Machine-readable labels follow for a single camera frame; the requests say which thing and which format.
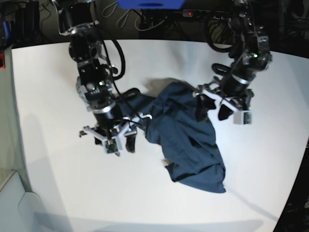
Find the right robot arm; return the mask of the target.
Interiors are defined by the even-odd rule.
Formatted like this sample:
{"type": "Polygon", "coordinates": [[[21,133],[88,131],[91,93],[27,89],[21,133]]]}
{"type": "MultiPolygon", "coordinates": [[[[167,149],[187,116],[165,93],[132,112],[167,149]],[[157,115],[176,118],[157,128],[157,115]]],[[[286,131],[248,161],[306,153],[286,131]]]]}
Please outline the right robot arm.
{"type": "Polygon", "coordinates": [[[90,7],[93,0],[53,0],[56,10],[58,31],[70,38],[69,54],[77,64],[76,91],[91,112],[96,124],[85,126],[79,137],[91,135],[95,144],[103,147],[107,154],[120,156],[121,138],[126,138],[126,150],[135,153],[137,128],[144,126],[150,114],[137,112],[129,100],[140,95],[137,88],[120,93],[115,81],[126,71],[126,62],[120,44],[112,39],[121,61],[121,70],[112,66],[103,33],[98,28],[97,18],[90,7]]]}

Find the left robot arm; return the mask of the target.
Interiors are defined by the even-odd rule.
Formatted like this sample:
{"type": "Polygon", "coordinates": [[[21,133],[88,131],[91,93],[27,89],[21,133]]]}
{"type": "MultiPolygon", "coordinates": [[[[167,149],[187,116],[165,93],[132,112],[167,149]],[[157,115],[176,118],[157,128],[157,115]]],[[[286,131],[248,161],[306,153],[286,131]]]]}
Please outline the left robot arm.
{"type": "Polygon", "coordinates": [[[208,111],[215,109],[215,102],[218,101],[220,121],[231,116],[236,125],[250,125],[253,122],[250,106],[254,93],[249,85],[256,74],[266,70],[272,61],[268,35],[262,25],[256,24],[249,0],[233,1],[232,11],[227,18],[233,36],[230,47],[219,48],[214,45],[209,20],[207,17],[203,25],[206,43],[216,52],[227,53],[233,62],[230,66],[212,64],[215,76],[209,83],[199,85],[194,90],[193,96],[197,98],[196,120],[206,120],[208,111]]]}

